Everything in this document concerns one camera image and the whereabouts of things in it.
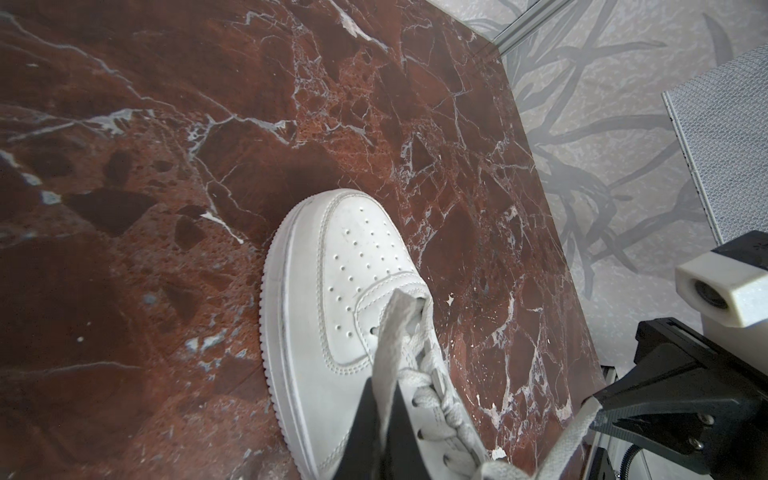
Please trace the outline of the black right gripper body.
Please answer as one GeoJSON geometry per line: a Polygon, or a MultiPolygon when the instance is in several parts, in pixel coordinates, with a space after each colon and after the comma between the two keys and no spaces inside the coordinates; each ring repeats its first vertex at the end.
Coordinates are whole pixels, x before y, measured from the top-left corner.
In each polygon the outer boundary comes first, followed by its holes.
{"type": "Polygon", "coordinates": [[[640,445],[713,479],[767,476],[767,378],[673,318],[636,332],[640,445]]]}

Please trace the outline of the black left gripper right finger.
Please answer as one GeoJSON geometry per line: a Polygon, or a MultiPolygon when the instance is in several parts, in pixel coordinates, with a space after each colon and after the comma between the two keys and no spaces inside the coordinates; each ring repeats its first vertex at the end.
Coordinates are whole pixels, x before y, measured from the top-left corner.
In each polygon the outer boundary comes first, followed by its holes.
{"type": "Polygon", "coordinates": [[[380,460],[380,478],[430,479],[399,386],[396,387],[393,395],[392,409],[388,418],[386,441],[380,460]]]}

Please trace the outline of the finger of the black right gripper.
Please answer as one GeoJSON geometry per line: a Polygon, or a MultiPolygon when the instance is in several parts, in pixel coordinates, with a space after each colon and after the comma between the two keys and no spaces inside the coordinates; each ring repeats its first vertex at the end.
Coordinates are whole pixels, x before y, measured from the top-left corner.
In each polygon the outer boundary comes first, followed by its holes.
{"type": "Polygon", "coordinates": [[[723,461],[744,425],[744,379],[670,343],[595,398],[594,431],[673,462],[723,461]]]}

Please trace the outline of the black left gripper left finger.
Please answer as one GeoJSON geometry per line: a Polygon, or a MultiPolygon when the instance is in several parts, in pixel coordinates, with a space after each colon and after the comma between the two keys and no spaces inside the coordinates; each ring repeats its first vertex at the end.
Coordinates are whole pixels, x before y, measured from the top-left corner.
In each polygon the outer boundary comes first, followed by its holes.
{"type": "Polygon", "coordinates": [[[334,480],[372,480],[380,478],[381,445],[377,402],[372,379],[363,388],[349,437],[334,480]]]}

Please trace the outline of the white shoelace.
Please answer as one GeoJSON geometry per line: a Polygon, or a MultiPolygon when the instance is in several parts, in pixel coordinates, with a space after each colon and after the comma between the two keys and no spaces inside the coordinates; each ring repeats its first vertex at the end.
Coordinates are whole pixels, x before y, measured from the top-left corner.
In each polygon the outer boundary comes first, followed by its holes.
{"type": "Polygon", "coordinates": [[[437,342],[426,300],[397,289],[383,312],[372,387],[383,454],[399,386],[430,479],[527,479],[529,473],[492,460],[458,395],[437,342]]]}

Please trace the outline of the white sneaker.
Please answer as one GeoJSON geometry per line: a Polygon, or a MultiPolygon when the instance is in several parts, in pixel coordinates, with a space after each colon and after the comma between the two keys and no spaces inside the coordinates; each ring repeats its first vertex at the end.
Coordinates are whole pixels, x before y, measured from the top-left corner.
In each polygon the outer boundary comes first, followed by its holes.
{"type": "Polygon", "coordinates": [[[426,282],[389,215],[365,193],[311,196],[275,234],[260,294],[261,352],[280,429],[304,479],[335,475],[397,289],[425,299],[433,323],[426,282]]]}

